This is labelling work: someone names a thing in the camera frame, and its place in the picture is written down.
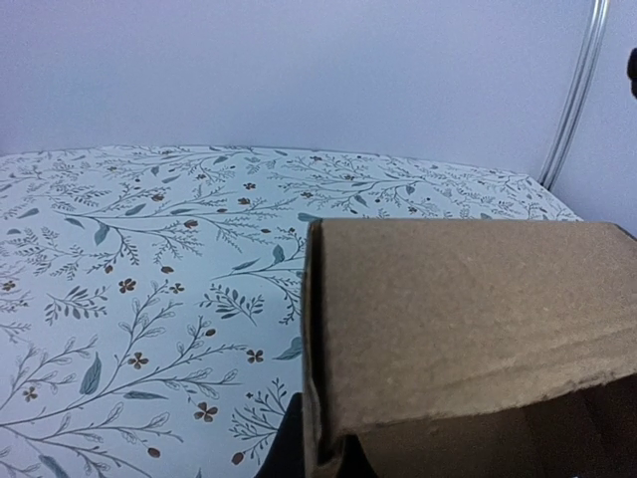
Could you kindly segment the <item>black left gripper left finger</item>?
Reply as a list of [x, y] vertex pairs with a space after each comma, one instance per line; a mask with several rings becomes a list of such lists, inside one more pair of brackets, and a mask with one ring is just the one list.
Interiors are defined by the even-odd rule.
[[304, 478], [303, 395], [295, 393], [256, 478]]

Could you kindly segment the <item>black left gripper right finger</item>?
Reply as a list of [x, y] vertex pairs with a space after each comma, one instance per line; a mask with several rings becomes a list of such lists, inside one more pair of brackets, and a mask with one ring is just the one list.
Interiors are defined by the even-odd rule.
[[359, 439], [355, 435], [347, 435], [344, 439], [342, 461], [337, 477], [377, 478], [377, 474], [368, 462]]

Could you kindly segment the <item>brown cardboard box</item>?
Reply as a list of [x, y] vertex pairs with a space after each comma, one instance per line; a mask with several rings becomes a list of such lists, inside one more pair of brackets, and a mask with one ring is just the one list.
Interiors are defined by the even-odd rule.
[[606, 222], [320, 219], [306, 473], [632, 477], [636, 240]]

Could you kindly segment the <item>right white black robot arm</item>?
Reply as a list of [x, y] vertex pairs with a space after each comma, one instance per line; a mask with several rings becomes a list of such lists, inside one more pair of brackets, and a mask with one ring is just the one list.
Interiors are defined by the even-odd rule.
[[637, 98], [637, 48], [633, 48], [630, 52], [626, 74], [630, 81], [630, 90], [634, 98]]

